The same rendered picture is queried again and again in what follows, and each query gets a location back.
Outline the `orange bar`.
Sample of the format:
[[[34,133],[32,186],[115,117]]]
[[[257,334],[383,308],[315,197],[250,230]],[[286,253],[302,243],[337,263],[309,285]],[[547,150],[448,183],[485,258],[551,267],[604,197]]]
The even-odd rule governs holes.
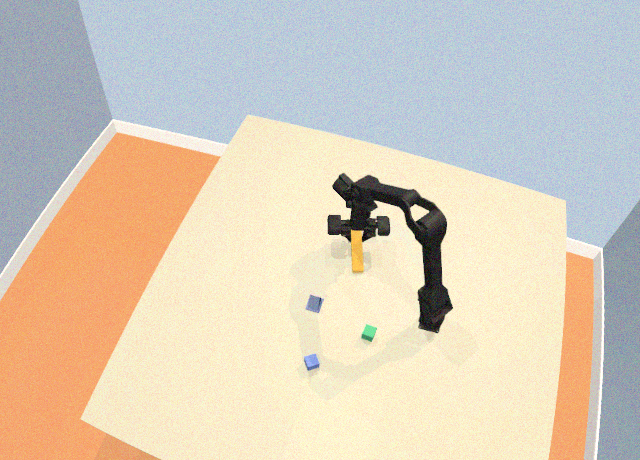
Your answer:
[[[351,230],[352,273],[364,273],[362,231]]]

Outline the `small green block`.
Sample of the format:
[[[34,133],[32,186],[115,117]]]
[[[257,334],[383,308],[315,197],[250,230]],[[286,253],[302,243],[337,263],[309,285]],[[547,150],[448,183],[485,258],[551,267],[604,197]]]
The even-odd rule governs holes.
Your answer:
[[[364,328],[361,339],[365,339],[372,342],[373,337],[375,336],[376,330],[377,330],[377,327],[369,326],[368,324],[366,324],[366,327]]]

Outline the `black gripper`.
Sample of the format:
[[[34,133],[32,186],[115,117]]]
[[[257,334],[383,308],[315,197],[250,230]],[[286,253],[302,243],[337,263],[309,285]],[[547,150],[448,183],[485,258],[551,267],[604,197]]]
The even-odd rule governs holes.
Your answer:
[[[366,240],[377,236],[389,236],[390,234],[390,221],[387,216],[377,216],[376,218],[370,218],[371,214],[365,218],[356,217],[351,210],[350,219],[341,220],[341,215],[329,215],[327,218],[327,233],[329,235],[344,236],[351,242],[351,230],[352,231],[364,231],[362,236],[362,243]]]

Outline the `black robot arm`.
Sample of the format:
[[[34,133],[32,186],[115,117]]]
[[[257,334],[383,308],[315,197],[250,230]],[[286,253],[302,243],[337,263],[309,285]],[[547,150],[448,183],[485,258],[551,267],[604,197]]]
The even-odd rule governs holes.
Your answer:
[[[418,328],[439,333],[446,314],[453,310],[449,290],[442,285],[441,245],[447,230],[444,213],[436,204],[422,198],[415,189],[407,190],[381,183],[370,174],[354,182],[343,172],[332,188],[346,201],[346,208],[351,208],[356,217],[368,217],[379,207],[375,201],[400,207],[404,212],[406,226],[422,246],[425,278],[424,286],[418,290]],[[410,210],[415,204],[429,211],[417,221],[412,218]]]

